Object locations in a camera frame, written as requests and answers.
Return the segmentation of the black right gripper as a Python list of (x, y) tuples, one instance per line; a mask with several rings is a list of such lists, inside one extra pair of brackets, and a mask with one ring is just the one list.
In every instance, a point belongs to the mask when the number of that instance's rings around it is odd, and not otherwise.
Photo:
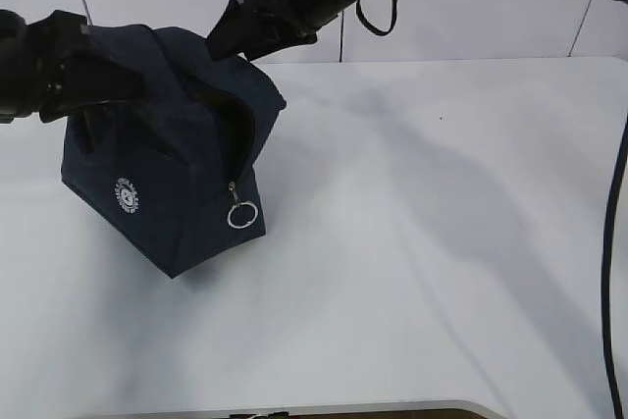
[(230, 0), (205, 44), (213, 59), (243, 55), (251, 62), (315, 44), (342, 10), (343, 0)]

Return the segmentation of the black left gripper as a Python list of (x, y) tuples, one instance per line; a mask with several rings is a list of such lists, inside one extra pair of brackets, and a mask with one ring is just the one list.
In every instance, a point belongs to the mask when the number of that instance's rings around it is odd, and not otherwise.
[(145, 96), (143, 74), (82, 51), (89, 45), (87, 18), (56, 10), (26, 27), (17, 118), (37, 114), (51, 123), (85, 107)]

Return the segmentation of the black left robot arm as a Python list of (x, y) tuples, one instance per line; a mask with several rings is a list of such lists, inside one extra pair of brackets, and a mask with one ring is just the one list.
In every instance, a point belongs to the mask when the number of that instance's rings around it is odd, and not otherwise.
[(51, 123), (144, 95), (142, 74), (97, 46), (86, 17), (56, 10), (29, 24), (13, 11), (1, 12), (3, 124), (32, 114)]

